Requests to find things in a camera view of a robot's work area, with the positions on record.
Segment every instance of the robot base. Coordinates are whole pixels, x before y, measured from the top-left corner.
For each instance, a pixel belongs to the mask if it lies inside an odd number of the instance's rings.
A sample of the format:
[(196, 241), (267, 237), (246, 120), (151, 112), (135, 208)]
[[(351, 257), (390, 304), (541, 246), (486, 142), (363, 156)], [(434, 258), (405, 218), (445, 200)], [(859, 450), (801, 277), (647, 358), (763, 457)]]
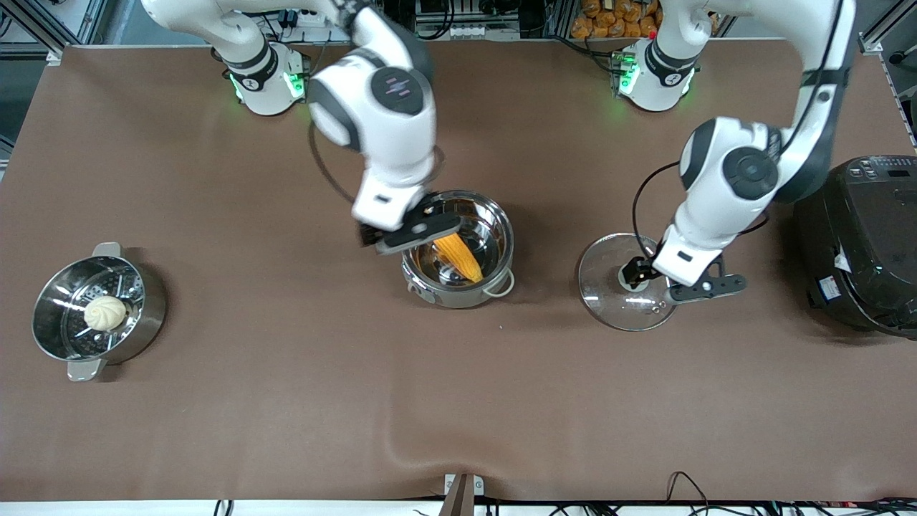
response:
[(303, 59), (303, 54), (282, 43), (272, 42), (271, 48), (277, 52), (280, 66), (259, 91), (249, 91), (235, 78), (232, 79), (239, 101), (256, 115), (279, 115), (305, 99), (309, 62)]
[[(612, 75), (612, 89), (616, 94), (631, 99), (637, 107), (647, 111), (666, 111), (672, 109), (679, 99), (688, 93), (694, 71), (692, 70), (680, 84), (662, 85), (646, 64), (646, 47), (649, 44), (649, 39), (641, 39), (621, 50), (625, 55), (634, 55), (634, 62), (630, 64), (630, 70), (633, 72)], [(674, 78), (681, 79), (678, 74), (674, 74)]]

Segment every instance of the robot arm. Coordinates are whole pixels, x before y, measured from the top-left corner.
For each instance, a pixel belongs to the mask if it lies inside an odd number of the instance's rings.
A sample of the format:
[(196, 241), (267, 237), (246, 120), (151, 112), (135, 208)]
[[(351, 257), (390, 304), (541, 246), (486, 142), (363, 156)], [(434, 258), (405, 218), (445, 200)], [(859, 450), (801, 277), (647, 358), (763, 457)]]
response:
[(348, 32), (357, 47), (311, 77), (309, 109), (337, 145), (361, 152), (366, 172), (352, 208), (364, 243), (385, 237), (381, 252), (398, 252), (454, 232), (455, 220), (416, 220), (434, 168), (436, 106), (433, 63), (424, 44), (365, 0), (142, 0), (161, 26), (198, 36), (219, 53), (239, 98), (255, 113), (275, 115), (302, 99), (302, 55), (268, 42), (237, 12), (300, 8), (319, 12)]
[[(672, 9), (672, 4), (687, 6), (690, 13), (703, 7), (755, 16), (794, 45), (805, 70), (792, 128), (720, 117), (702, 124), (689, 138), (680, 160), (688, 196), (666, 229), (651, 265), (684, 286), (694, 286), (723, 248), (772, 200), (795, 202), (824, 183), (850, 68), (848, 49), (856, 7), (854, 0), (798, 0), (792, 3), (794, 16), (786, 17), (786, 3), (768, 0), (669, 0), (664, 3), (667, 16), (660, 39), (672, 14), (677, 20), (689, 17)], [(682, 32), (696, 36), (679, 25)], [(676, 31), (665, 34), (659, 45), (677, 47)], [(691, 53), (694, 50), (689, 49), (695, 46), (692, 42), (679, 48)]]

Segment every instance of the green indicator light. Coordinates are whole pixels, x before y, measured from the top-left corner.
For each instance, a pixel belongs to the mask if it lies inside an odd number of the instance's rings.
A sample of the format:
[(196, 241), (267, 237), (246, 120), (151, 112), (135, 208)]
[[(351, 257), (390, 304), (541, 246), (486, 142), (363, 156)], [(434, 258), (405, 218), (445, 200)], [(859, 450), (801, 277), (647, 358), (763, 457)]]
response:
[(242, 90), (239, 88), (238, 82), (236, 82), (236, 77), (229, 75), (229, 81), (232, 82), (234, 88), (236, 88), (236, 96), (239, 100), (242, 100)]

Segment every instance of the metal frame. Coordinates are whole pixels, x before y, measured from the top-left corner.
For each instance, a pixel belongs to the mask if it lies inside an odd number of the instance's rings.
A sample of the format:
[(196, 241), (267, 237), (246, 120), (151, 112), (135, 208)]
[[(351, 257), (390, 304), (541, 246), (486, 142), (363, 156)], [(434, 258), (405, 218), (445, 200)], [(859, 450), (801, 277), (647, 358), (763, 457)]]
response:
[(92, 44), (110, 0), (90, 0), (79, 31), (74, 34), (37, 0), (0, 0), (0, 6), (38, 43), (5, 45), (5, 59), (44, 56), (50, 51), (60, 57), (67, 45)]
[(866, 55), (882, 52), (882, 40), (910, 13), (917, 10), (917, 0), (898, 0), (869, 28), (859, 33), (859, 47)]
[(68, 28), (36, 2), (0, 0), (0, 6), (23, 30), (46, 48), (45, 52), (60, 57), (64, 47), (79, 42)]
[(7, 154), (12, 154), (14, 146), (15, 146), (15, 143), (12, 140), (0, 134), (0, 151), (4, 151)]

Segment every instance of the black cable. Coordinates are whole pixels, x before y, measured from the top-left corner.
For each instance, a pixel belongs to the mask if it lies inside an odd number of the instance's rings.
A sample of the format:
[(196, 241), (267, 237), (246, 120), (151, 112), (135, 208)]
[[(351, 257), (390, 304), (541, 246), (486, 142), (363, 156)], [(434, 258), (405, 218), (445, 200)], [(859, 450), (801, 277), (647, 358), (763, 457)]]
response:
[(589, 38), (583, 38), (582, 44), (586, 45), (586, 51), (589, 53), (589, 57), (592, 58), (592, 62), (594, 62), (599, 68), (605, 70), (606, 72), (614, 73), (614, 70), (612, 70), (610, 66), (606, 66), (604, 63), (599, 61), (599, 57), (596, 55), (596, 53), (592, 51), (591, 48), (589, 48)]
[(634, 205), (631, 207), (631, 220), (634, 222), (634, 236), (636, 237), (637, 245), (640, 246), (640, 251), (643, 252), (643, 255), (647, 258), (647, 260), (651, 259), (652, 256), (649, 255), (649, 251), (644, 246), (643, 237), (640, 235), (640, 229), (638, 229), (636, 226), (636, 206), (637, 206), (637, 203), (640, 201), (640, 195), (643, 194), (643, 189), (646, 188), (646, 185), (648, 185), (649, 182), (652, 181), (654, 177), (656, 177), (659, 174), (662, 174), (663, 172), (667, 171), (668, 169), (672, 168), (673, 166), (679, 163), (680, 162), (672, 162), (661, 168), (657, 168), (655, 171), (653, 171), (652, 174), (648, 175), (646, 179), (643, 180), (643, 183), (640, 184), (640, 187), (636, 189), (636, 195), (634, 195)]
[(587, 49), (584, 49), (584, 48), (582, 48), (580, 45), (577, 45), (576, 43), (574, 43), (573, 41), (570, 41), (570, 40), (567, 39), (567, 38), (562, 38), (562, 37), (558, 36), (557, 34), (552, 34), (551, 36), (548, 36), (547, 38), (548, 38), (548, 39), (553, 39), (554, 41), (560, 41), (561, 43), (567, 45), (568, 47), (570, 47), (571, 49), (573, 49), (573, 50), (575, 50), (575, 51), (581, 53), (582, 55), (590, 55), (590, 54), (591, 54), (591, 55), (593, 55), (593, 56), (601, 56), (601, 57), (611, 57), (611, 56), (612, 56), (612, 53), (611, 53), (611, 52), (602, 52), (602, 51), (598, 51), (598, 50), (591, 50), (591, 49), (587, 50)]
[(315, 159), (315, 165), (318, 167), (318, 171), (322, 173), (322, 176), (325, 177), (325, 180), (335, 189), (339, 196), (344, 197), (347, 202), (353, 204), (356, 199), (344, 189), (340, 183), (337, 182), (335, 177), (331, 175), (328, 171), (328, 167), (325, 165), (325, 160), (322, 159), (321, 153), (318, 151), (318, 144), (315, 142), (315, 121), (313, 120), (309, 123), (309, 149), (312, 150), (312, 157)]
[[(216, 501), (216, 506), (214, 507), (214, 516), (219, 514), (220, 507), (223, 505), (223, 500), (219, 499)], [(233, 507), (236, 505), (234, 500), (228, 499), (226, 501), (226, 512), (223, 513), (223, 516), (232, 516)]]
[(818, 95), (819, 88), (822, 87), (822, 75), (824, 75), (824, 68), (828, 64), (828, 55), (831, 53), (831, 44), (834, 42), (834, 34), (837, 32), (837, 24), (841, 19), (841, 7), (844, 5), (844, 0), (837, 0), (837, 7), (834, 9), (834, 21), (831, 24), (831, 33), (828, 36), (828, 42), (824, 45), (824, 55), (822, 56), (822, 63), (818, 67), (818, 71), (815, 73), (815, 85), (812, 86), (812, 93), (809, 95), (809, 101), (806, 103), (805, 108), (802, 110), (800, 115), (800, 121), (796, 124), (796, 128), (790, 134), (790, 138), (787, 139), (787, 142), (780, 148), (780, 155), (782, 156), (784, 152), (790, 147), (794, 140), (796, 140), (796, 135), (800, 132), (800, 127), (802, 127), (802, 122), (805, 121), (806, 116), (809, 114), (809, 110), (812, 109), (812, 106), (815, 104), (815, 97)]
[(563, 514), (564, 516), (570, 516), (567, 512), (567, 507), (573, 507), (572, 505), (558, 505), (554, 512), (551, 512), (547, 516), (556, 516), (557, 514)]
[(277, 34), (277, 31), (274, 30), (274, 26), (271, 25), (271, 21), (268, 20), (268, 17), (265, 16), (265, 15), (261, 15), (261, 18), (264, 19), (264, 23), (268, 24), (268, 28), (271, 30), (271, 34), (274, 35), (274, 39), (280, 41), (280, 40), (281, 40), (281, 37)]
[[(452, 12), (452, 17), (449, 17), (449, 11)], [(439, 26), (439, 29), (432, 36), (417, 36), (419, 39), (424, 41), (432, 41), (434, 39), (442, 38), (452, 29), (452, 23), (456, 19), (456, 8), (452, 5), (452, 0), (443, 0), (443, 23)]]
[(745, 230), (739, 231), (738, 236), (741, 237), (742, 235), (747, 235), (748, 233), (750, 233), (750, 232), (752, 232), (752, 231), (760, 230), (760, 229), (763, 228), (768, 222), (770, 222), (770, 214), (768, 213), (768, 211), (767, 211), (766, 209), (765, 209), (764, 211), (761, 212), (761, 217), (764, 218), (764, 219), (761, 220), (760, 222), (758, 222), (758, 224), (755, 224), (754, 226), (752, 226), (751, 228), (747, 228), (747, 229), (745, 229)]
[(678, 483), (679, 477), (685, 477), (691, 483), (691, 485), (694, 486), (694, 489), (697, 490), (697, 493), (701, 495), (701, 499), (703, 499), (704, 504), (709, 505), (707, 501), (707, 495), (703, 494), (701, 487), (697, 485), (697, 482), (695, 482), (693, 478), (691, 478), (691, 475), (688, 475), (684, 471), (676, 471), (675, 473), (672, 473), (668, 476), (668, 492), (666, 493), (666, 503), (669, 503), (672, 500), (672, 493), (675, 492), (675, 484)]
[[(331, 187), (335, 189), (337, 194), (343, 197), (344, 200), (346, 200), (350, 204), (353, 204), (356, 201), (354, 196), (349, 194), (348, 191), (344, 189), (343, 186), (341, 186), (341, 184), (337, 181), (337, 179), (335, 179), (335, 177), (331, 175), (331, 172), (328, 171), (328, 167), (325, 164), (325, 160), (322, 159), (322, 154), (318, 151), (318, 143), (315, 141), (315, 129), (316, 129), (315, 121), (312, 120), (309, 123), (308, 139), (309, 139), (309, 150), (312, 151), (312, 157), (315, 160), (315, 166), (318, 167), (318, 171), (322, 173), (322, 176), (324, 176), (328, 184), (331, 185)], [(439, 177), (439, 175), (443, 171), (443, 164), (446, 162), (446, 153), (443, 152), (443, 150), (440, 149), (438, 145), (433, 146), (433, 154), (434, 154), (433, 171), (424, 180), (424, 184), (428, 184), (432, 182), (434, 179), (436, 179), (437, 177)], [(500, 512), (500, 505), (498, 504), (497, 513), (499, 514), (499, 512)]]

